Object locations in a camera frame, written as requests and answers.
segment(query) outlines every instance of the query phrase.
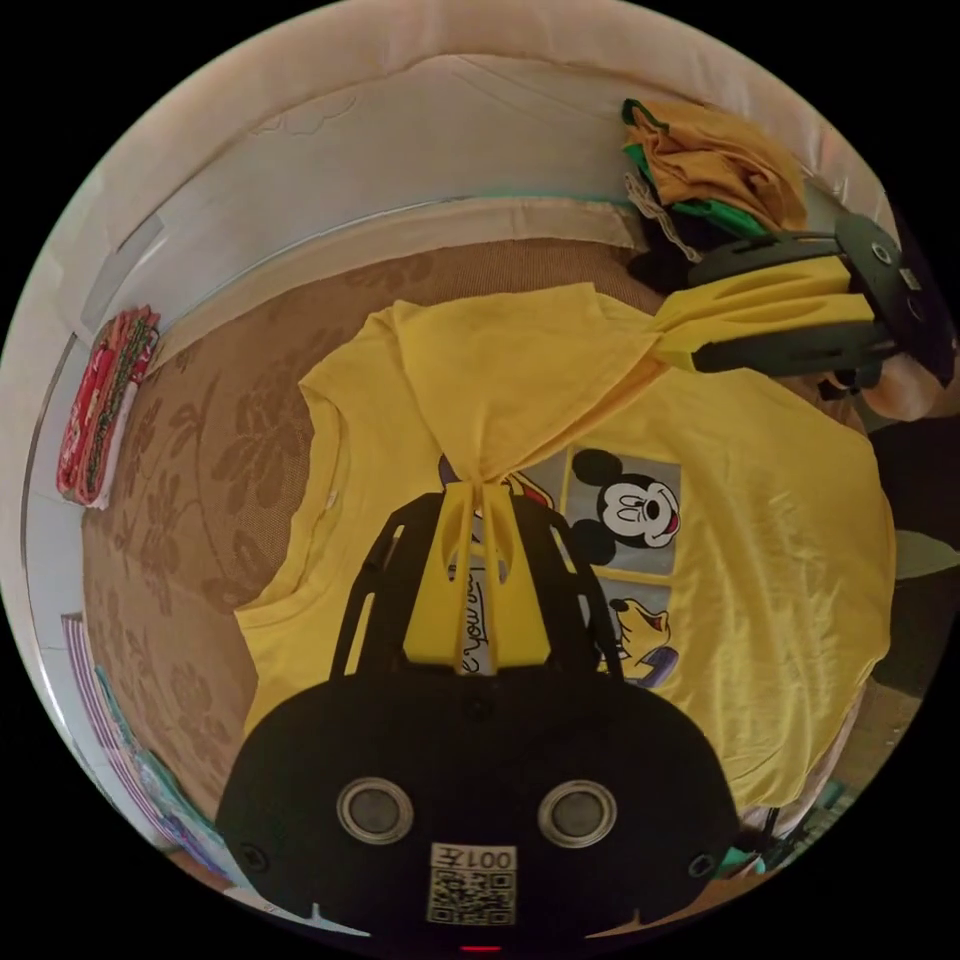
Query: black screw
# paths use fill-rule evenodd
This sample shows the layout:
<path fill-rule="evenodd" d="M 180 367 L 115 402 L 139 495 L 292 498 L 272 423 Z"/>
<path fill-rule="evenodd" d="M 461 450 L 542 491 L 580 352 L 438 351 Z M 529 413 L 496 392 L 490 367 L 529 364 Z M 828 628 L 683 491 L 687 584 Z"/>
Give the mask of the black screw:
<path fill-rule="evenodd" d="M 687 873 L 689 873 L 694 880 L 702 880 L 707 874 L 713 873 L 715 866 L 715 861 L 710 854 L 701 853 L 699 857 L 694 857 L 693 860 L 690 861 L 690 866 L 687 867 Z"/>
<path fill-rule="evenodd" d="M 244 843 L 240 846 L 240 856 L 246 864 L 247 869 L 253 873 L 266 873 L 270 866 L 267 855 L 252 843 Z"/>
<path fill-rule="evenodd" d="M 472 697 L 463 705 L 468 720 L 489 720 L 493 716 L 493 704 L 482 697 Z"/>

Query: mickey mouse print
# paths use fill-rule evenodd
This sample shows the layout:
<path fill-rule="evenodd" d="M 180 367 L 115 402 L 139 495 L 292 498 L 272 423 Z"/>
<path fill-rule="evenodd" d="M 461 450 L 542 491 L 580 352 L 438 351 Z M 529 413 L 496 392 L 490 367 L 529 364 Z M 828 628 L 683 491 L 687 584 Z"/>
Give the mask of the mickey mouse print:
<path fill-rule="evenodd" d="M 681 529 L 680 467 L 607 450 L 573 453 L 567 522 L 592 566 L 669 576 Z"/>

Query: cartoon graphic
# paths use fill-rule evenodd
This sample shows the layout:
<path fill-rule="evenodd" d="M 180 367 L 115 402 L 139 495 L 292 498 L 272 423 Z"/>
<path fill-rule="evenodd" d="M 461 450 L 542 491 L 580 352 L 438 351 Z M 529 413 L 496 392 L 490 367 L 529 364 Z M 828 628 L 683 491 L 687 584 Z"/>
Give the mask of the cartoon graphic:
<path fill-rule="evenodd" d="M 440 482 L 443 484 L 444 490 L 447 488 L 449 483 L 459 483 L 460 478 L 454 472 L 452 466 L 450 466 L 450 461 L 445 457 L 440 457 L 440 462 L 437 465 L 438 472 L 440 474 Z M 553 506 L 553 497 L 550 496 L 545 490 L 538 487 L 529 477 L 525 477 L 522 473 L 510 473 L 500 483 L 505 486 L 510 493 L 515 497 L 529 497 L 531 500 L 539 503 L 541 506 L 547 507 L 550 510 L 554 509 Z M 474 516 L 480 520 L 482 519 L 482 514 L 480 509 L 474 512 Z M 473 535 L 474 543 L 479 543 L 480 538 L 477 536 L 476 531 Z"/>
<path fill-rule="evenodd" d="M 616 614 L 620 628 L 618 645 L 627 683 L 646 690 L 659 687 L 680 659 L 680 654 L 669 646 L 669 613 L 666 610 L 651 613 L 633 597 L 611 600 L 610 609 Z M 650 669 L 643 676 L 633 674 L 642 667 Z"/>
<path fill-rule="evenodd" d="M 599 487 L 596 520 L 578 520 L 573 535 L 593 566 L 606 566 L 616 556 L 617 544 L 661 549 L 680 529 L 680 504 L 674 492 L 659 480 L 624 473 L 623 463 L 605 450 L 580 450 L 573 473 L 583 484 Z"/>

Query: qr code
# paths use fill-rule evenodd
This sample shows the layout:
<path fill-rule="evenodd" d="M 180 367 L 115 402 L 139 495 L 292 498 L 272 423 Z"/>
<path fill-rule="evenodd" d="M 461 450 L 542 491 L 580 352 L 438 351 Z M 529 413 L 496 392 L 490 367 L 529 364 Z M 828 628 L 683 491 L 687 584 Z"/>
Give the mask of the qr code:
<path fill-rule="evenodd" d="M 493 927 L 514 923 L 516 874 L 487 870 L 431 871 L 430 909 L 433 923 Z"/>

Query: cartoon panel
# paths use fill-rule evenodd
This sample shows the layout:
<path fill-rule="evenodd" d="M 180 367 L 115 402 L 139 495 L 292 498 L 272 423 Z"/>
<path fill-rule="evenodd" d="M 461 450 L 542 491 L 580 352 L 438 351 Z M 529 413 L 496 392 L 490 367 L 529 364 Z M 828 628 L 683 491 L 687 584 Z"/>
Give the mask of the cartoon panel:
<path fill-rule="evenodd" d="M 567 522 L 596 567 L 667 575 L 680 531 L 680 467 L 581 449 L 571 464 Z"/>
<path fill-rule="evenodd" d="M 670 626 L 670 590 L 605 579 L 600 587 L 613 620 L 624 679 L 655 690 L 680 660 Z"/>

